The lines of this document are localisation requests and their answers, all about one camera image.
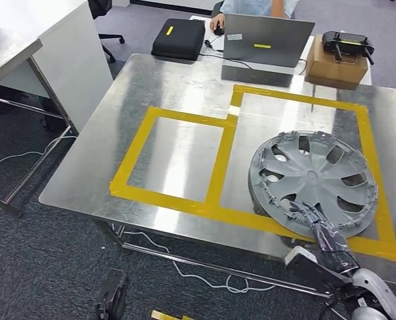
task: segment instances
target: laptop lid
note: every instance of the laptop lid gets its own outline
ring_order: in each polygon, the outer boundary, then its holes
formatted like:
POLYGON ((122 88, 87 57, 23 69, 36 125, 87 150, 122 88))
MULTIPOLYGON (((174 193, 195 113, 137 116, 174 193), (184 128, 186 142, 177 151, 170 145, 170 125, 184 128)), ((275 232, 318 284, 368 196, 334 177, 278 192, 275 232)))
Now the laptop lid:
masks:
POLYGON ((296 67, 313 22, 227 14, 223 57, 296 67))

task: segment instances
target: stainless steel table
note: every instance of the stainless steel table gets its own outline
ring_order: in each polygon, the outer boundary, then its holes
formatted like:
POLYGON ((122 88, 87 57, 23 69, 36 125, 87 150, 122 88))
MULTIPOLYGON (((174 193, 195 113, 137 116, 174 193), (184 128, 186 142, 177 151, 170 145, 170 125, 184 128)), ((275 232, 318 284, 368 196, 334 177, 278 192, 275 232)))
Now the stainless steel table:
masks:
MULTIPOLYGON (((35 62, 32 57, 33 54, 41 48, 43 45, 41 42, 37 38, 31 35, 23 35, 21 33, 17 33, 10 30, 4 30, 0 29, 0 81, 4 79, 5 76, 11 72, 12 70, 19 66, 20 64, 28 61, 32 70, 36 74, 36 76, 41 81, 42 86, 48 92, 49 96, 53 99, 55 105, 60 111, 62 115, 56 115, 53 113, 50 113, 44 111, 43 109, 39 109, 36 107, 24 105, 22 103, 18 103, 15 101, 9 101, 7 99, 1 99, 1 103, 6 103, 9 105, 13 105, 15 107, 19 107, 25 110, 41 113, 44 115, 48 115, 50 117, 56 117, 59 119, 64 119, 66 123, 69 124, 68 129, 66 129, 61 137, 65 135, 70 130, 75 131, 72 122, 68 117, 66 112, 63 107, 56 98, 53 94, 51 86, 45 80, 42 75, 40 68, 35 62)), ((12 213, 13 215, 18 216, 21 214, 21 211, 18 208, 12 207, 10 203, 16 195, 22 186, 24 186, 28 180, 29 180, 45 158, 50 154, 54 147, 57 145, 59 141, 56 141, 53 146, 49 148, 47 152, 41 157, 36 164, 35 164, 28 174, 26 174, 22 180, 17 184, 12 192, 6 196, 4 199, 0 199, 0 208, 6 210, 7 212, 12 213)))
POLYGON ((357 254, 361 267, 396 282, 396 90, 334 89, 298 75, 287 88, 245 87, 220 79, 221 69, 132 55, 40 201, 121 225, 112 232, 115 237, 122 226, 133 226, 279 259, 297 244, 312 245, 253 213, 250 159, 281 131, 325 131, 363 151, 372 166, 380 210, 350 244, 361 252, 357 254))

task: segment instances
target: white label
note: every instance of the white label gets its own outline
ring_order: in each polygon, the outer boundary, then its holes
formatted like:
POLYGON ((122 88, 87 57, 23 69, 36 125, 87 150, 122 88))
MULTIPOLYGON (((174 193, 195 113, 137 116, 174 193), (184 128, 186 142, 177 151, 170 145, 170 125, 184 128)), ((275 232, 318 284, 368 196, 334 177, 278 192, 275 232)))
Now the white label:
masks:
POLYGON ((360 306, 360 307, 366 307, 367 304, 365 303, 365 300, 364 298, 359 298, 358 300, 358 304, 360 306))
POLYGON ((227 35, 229 41, 242 40, 242 33, 237 33, 235 35, 227 35))

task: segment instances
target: person's hand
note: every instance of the person's hand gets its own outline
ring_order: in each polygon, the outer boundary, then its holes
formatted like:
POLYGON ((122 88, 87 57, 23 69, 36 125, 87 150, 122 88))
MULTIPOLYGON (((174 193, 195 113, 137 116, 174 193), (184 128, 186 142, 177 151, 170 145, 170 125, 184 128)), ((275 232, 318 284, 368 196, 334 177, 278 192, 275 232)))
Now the person's hand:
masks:
POLYGON ((210 28, 211 32, 214 32, 217 27, 217 22, 220 25, 220 29, 225 29, 225 15, 223 13, 220 13, 216 17, 213 17, 210 22, 210 28))

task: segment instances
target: yellow tape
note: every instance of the yellow tape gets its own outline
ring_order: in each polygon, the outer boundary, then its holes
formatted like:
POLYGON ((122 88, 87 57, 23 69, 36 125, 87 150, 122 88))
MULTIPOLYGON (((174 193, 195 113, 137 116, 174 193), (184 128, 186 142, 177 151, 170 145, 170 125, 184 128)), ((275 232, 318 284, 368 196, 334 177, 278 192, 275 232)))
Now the yellow tape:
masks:
POLYGON ((166 35, 170 35, 171 31, 173 31, 173 26, 170 26, 170 28, 168 28, 168 31, 167 31, 166 35))
POLYGON ((183 316, 182 319, 178 319, 175 317, 171 317, 170 315, 165 315, 162 312, 152 310, 151 318, 157 320, 193 320, 192 318, 186 317, 186 315, 183 316))
POLYGON ((184 213, 190 213, 192 215, 199 215, 207 219, 222 221, 228 224, 275 233, 277 235, 295 239, 312 241, 312 239, 293 233, 270 217, 263 217, 245 211, 220 207, 220 197, 223 192, 223 183, 229 161, 229 156, 233 144, 238 116, 238 112, 236 109, 241 107, 244 93, 354 111, 356 115, 356 120, 359 129, 362 151, 367 158, 368 166, 371 170, 374 180, 379 186, 379 203, 375 216, 379 239, 374 240, 364 237, 352 237, 349 239, 348 242, 351 249, 355 252, 396 261, 396 239, 394 228, 383 188, 382 174, 377 160, 376 146, 371 132, 368 112, 367 108, 363 105, 243 85, 235 85, 231 98, 231 107, 229 108, 229 112, 226 119, 218 119, 149 107, 130 149, 127 152, 123 162, 120 165, 120 168, 111 183, 109 187, 111 195, 136 202, 148 203, 149 205, 158 207, 165 207, 184 213), (214 162, 214 167, 213 168, 211 179, 210 180, 210 185, 204 202, 201 203, 191 199, 173 197, 127 185, 128 178, 133 171, 137 158, 139 156, 141 149, 146 143, 156 117, 166 117, 169 119, 223 128, 220 145, 219 146, 216 161, 214 162))
POLYGON ((345 40, 342 40, 340 42, 342 42, 342 43, 347 43, 348 45, 361 45, 361 43, 359 43, 359 42, 345 41, 345 40))
POLYGON ((259 43, 254 43, 255 48, 262 48, 262 49, 270 49, 270 45, 260 45, 259 43))

